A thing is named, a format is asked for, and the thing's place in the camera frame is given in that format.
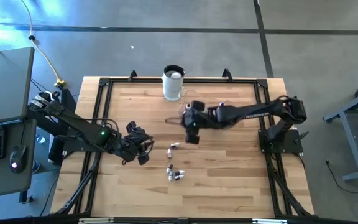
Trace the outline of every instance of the black metal frame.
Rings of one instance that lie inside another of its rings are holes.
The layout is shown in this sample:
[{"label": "black metal frame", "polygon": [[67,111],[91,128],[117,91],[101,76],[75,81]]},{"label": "black metal frame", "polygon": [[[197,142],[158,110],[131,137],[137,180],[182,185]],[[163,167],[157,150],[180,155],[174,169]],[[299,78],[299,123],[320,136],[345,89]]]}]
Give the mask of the black metal frame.
[{"label": "black metal frame", "polygon": [[[106,95],[106,101],[104,102],[103,118],[108,118],[111,93],[112,93],[112,88],[113,88],[114,83],[161,83],[162,82],[162,80],[159,78],[136,78],[136,77],[137,77],[136,72],[132,71],[129,78],[100,78],[98,94],[96,95],[96,102],[95,102],[95,106],[94,106],[93,118],[97,118],[97,115],[99,113],[99,108],[101,105],[101,97],[102,97],[102,92],[103,92],[104,87],[107,87],[107,95]],[[262,99],[260,97],[260,92],[259,92],[261,88],[263,89],[263,93],[265,96],[264,100],[266,102],[270,101],[269,87],[267,85],[266,79],[237,79],[237,80],[235,80],[235,79],[233,79],[230,71],[227,68],[224,69],[222,77],[226,77],[226,79],[225,78],[210,78],[210,79],[186,78],[186,79],[184,79],[183,82],[184,83],[251,84],[254,87],[255,98],[256,98],[257,103],[262,102]],[[260,129],[266,130],[264,118],[259,118],[259,123],[260,123]],[[269,117],[269,123],[270,123],[270,125],[274,124],[273,116]],[[83,167],[82,167],[82,171],[81,171],[80,183],[86,177],[86,171],[89,166],[91,153],[92,152],[86,152],[86,154],[85,154],[84,163],[83,163]],[[272,156],[271,153],[267,153],[267,152],[265,153],[265,159],[266,159],[267,164],[272,163],[271,156]],[[275,156],[276,156],[276,160],[277,160],[277,171],[278,171],[277,175],[279,176],[279,178],[281,178],[282,184],[284,184],[286,186],[287,183],[285,180],[285,174],[284,174],[284,168],[283,168],[281,154],[276,153]],[[98,167],[99,167],[101,155],[97,156],[97,158],[98,158],[98,161],[96,161],[96,167],[95,167],[95,170],[93,171],[94,173],[93,173],[92,180],[90,183],[91,185],[89,188],[88,200],[87,200],[86,207],[84,210],[84,213],[86,213],[88,215],[90,215],[91,211],[92,211],[94,191],[96,189],[96,179],[98,176]],[[270,192],[272,194],[273,210],[274,210],[275,217],[279,217],[280,215],[283,215],[283,213],[281,212],[280,206],[278,204],[278,197],[277,197],[277,190],[276,190],[276,185],[275,185],[274,174],[272,173],[273,172],[272,170],[269,170],[269,166],[267,166],[267,168],[268,168],[268,179],[269,179],[269,184],[270,184]],[[283,190],[283,197],[284,197],[284,204],[285,204],[285,214],[292,215],[291,203],[290,203],[289,199],[286,197],[284,190]],[[74,214],[78,214],[80,212],[81,202],[82,202],[82,192],[80,193],[80,196],[78,197],[78,200],[75,203]]]}]

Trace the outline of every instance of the wooden table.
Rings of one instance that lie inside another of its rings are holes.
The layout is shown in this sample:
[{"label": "wooden table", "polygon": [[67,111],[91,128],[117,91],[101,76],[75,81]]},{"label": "wooden table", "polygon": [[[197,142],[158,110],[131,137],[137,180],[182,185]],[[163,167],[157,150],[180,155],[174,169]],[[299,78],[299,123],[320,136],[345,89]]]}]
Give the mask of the wooden table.
[{"label": "wooden table", "polygon": [[[83,79],[76,108],[76,114],[83,118],[92,117],[99,78]],[[185,83],[184,87],[185,102],[197,99],[207,106],[222,101],[234,106],[256,103],[254,88],[249,84]],[[268,79],[268,88],[271,99],[286,94],[281,78]],[[144,166],[137,160],[122,166],[121,158],[103,154],[92,216],[273,217],[266,161],[257,137],[259,120],[241,121],[230,130],[203,129],[199,145],[185,144],[185,130],[164,122],[167,117],[179,115],[183,102],[183,98],[174,102],[165,100],[159,83],[114,84],[108,117],[117,121],[123,134],[127,123],[136,121],[154,137],[155,144]],[[173,151],[172,159],[167,159],[167,149],[174,142],[180,142],[180,148]],[[84,153],[76,152],[64,161],[51,212],[61,208],[75,191],[83,158]],[[168,181],[165,171],[170,163],[175,170],[186,172],[184,179]],[[301,161],[294,155],[283,154],[283,165],[288,187],[304,208],[313,213]],[[88,195],[85,192],[83,207]],[[280,190],[278,195],[284,211]]]}]

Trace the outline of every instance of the gray floor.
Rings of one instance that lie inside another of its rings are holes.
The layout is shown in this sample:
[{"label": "gray floor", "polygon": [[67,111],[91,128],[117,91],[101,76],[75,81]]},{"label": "gray floor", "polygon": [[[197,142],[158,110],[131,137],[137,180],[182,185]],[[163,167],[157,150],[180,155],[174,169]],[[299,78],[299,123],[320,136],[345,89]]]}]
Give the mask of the gray floor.
[{"label": "gray floor", "polygon": [[[252,0],[26,2],[38,25],[258,28]],[[260,6],[266,29],[358,30],[358,0],[260,0]],[[29,20],[20,2],[0,0],[0,22]],[[30,46],[28,34],[0,27],[0,49]],[[218,77],[227,67],[235,77],[266,77],[259,34],[37,31],[35,36],[73,94],[85,75],[128,75],[133,69],[139,75],[160,75],[171,63],[191,76]],[[358,194],[338,189],[325,165],[329,159],[339,184],[358,190],[358,181],[341,180],[342,174],[356,171],[342,124],[321,119],[358,88],[358,35],[269,34],[267,45],[274,77],[284,78],[288,94],[305,102],[308,120],[299,129],[310,132],[303,140],[304,160],[316,214],[358,220]],[[53,73],[38,53],[33,78],[53,89]],[[358,136],[357,118],[351,126]],[[33,177],[30,191],[38,201],[30,205],[18,206],[14,194],[0,197],[0,204],[10,206],[0,210],[0,218],[39,215],[54,177],[53,172]]]}]

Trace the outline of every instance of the gray metal stand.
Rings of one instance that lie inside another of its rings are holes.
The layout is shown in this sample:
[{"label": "gray metal stand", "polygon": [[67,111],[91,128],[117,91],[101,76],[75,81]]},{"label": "gray metal stand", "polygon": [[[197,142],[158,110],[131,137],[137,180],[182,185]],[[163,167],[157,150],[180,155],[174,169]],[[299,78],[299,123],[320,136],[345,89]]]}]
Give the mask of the gray metal stand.
[{"label": "gray metal stand", "polygon": [[[352,153],[358,168],[358,148],[354,140],[354,135],[352,134],[351,128],[346,118],[347,113],[351,113],[357,109],[358,109],[358,97],[350,101],[347,105],[343,106],[341,109],[337,110],[335,113],[331,113],[323,117],[323,120],[326,123],[330,123],[335,118],[341,119],[343,128],[345,129],[347,140],[349,141],[349,145],[352,149]],[[357,180],[357,179],[358,179],[358,172],[350,173],[343,176],[343,180],[345,181]]]}]

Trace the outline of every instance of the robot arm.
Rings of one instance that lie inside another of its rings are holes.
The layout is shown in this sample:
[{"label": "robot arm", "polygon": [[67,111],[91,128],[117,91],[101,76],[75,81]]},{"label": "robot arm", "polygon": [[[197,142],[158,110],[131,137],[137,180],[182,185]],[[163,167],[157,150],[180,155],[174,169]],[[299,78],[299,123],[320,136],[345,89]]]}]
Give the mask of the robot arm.
[{"label": "robot arm", "polygon": [[136,157],[138,157],[140,165],[149,160],[149,152],[154,143],[152,136],[146,134],[141,127],[137,127],[134,121],[131,121],[126,127],[129,135],[122,138],[118,129],[89,123],[88,120],[92,119],[83,119],[74,112],[66,110],[60,104],[57,96],[49,92],[39,93],[31,101],[30,109],[43,113],[45,116],[53,116],[65,123],[76,134],[64,136],[64,139],[82,141],[89,145],[92,151],[115,154],[123,159],[123,164],[133,161]]},{"label": "robot arm", "polygon": [[181,118],[181,125],[186,129],[186,142],[198,144],[199,129],[228,129],[240,120],[275,115],[282,120],[269,128],[268,138],[272,141],[279,139],[293,124],[303,123],[306,111],[303,102],[295,98],[280,96],[270,103],[235,107],[220,104],[209,107],[205,111],[205,104],[193,101]]}]

